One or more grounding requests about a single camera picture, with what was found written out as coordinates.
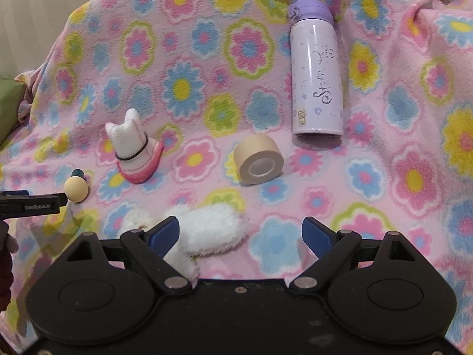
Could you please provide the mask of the white plush sheep keychain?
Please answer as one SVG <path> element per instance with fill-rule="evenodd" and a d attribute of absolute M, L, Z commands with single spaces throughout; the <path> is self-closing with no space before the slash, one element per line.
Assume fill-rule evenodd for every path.
<path fill-rule="evenodd" d="M 179 239 L 164 260 L 192 282 L 200 275 L 197 257 L 234 249 L 246 238 L 249 230 L 244 217 L 227 203 L 201 208 L 178 204 L 159 216 L 133 208 L 124 216 L 119 234 L 132 229 L 148 231 L 169 216 L 175 216 L 179 221 Z"/>

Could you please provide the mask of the beige wooden ball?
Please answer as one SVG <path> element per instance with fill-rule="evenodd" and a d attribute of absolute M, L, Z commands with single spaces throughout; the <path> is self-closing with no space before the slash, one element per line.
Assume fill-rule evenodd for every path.
<path fill-rule="evenodd" d="M 63 191 L 68 200 L 74 204 L 82 203 L 89 194 L 89 186 L 87 181 L 82 176 L 74 175 L 69 177 L 64 185 Z"/>

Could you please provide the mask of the green cushion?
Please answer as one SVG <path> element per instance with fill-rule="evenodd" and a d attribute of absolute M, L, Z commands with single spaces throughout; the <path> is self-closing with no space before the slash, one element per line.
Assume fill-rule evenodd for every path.
<path fill-rule="evenodd" d="M 0 140 L 3 142 L 18 123 L 18 109 L 23 101 L 26 84 L 14 79 L 1 79 Z"/>

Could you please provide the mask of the beige tape roll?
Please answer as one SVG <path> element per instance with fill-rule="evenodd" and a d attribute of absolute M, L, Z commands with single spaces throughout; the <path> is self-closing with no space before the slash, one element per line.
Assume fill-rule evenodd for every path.
<path fill-rule="evenodd" d="M 266 183 L 278 177 L 284 158 L 276 142 L 268 135 L 250 135 L 239 142 L 233 153 L 236 171 L 243 185 Z"/>

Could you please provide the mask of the purple water bottle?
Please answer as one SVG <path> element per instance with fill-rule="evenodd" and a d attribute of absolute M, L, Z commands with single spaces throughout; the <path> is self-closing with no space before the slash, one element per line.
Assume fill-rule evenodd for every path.
<path fill-rule="evenodd" d="M 288 8 L 294 135 L 343 135 L 338 40 L 329 8 L 297 0 Z"/>

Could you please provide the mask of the pink floral fleece blanket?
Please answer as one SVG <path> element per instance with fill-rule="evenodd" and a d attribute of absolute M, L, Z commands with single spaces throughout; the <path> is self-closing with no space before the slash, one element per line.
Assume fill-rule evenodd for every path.
<path fill-rule="evenodd" d="M 227 203 L 248 238 L 196 259 L 206 278 L 290 278 L 313 262 L 301 221 L 366 238 L 402 232 L 458 301 L 448 339 L 472 352 L 472 0 L 321 0 L 335 19 L 344 134 L 292 137 L 288 5 L 294 0 L 90 0 L 69 16 L 26 84 L 1 146 L 1 188 L 58 191 L 75 168 L 90 195 L 57 216 L 16 220 L 12 300 L 1 334 L 35 334 L 26 293 L 77 235 L 116 238 L 124 216 Z M 128 109 L 163 144 L 144 183 L 119 173 L 105 131 Z M 246 186 L 244 138 L 277 144 L 282 173 Z"/>

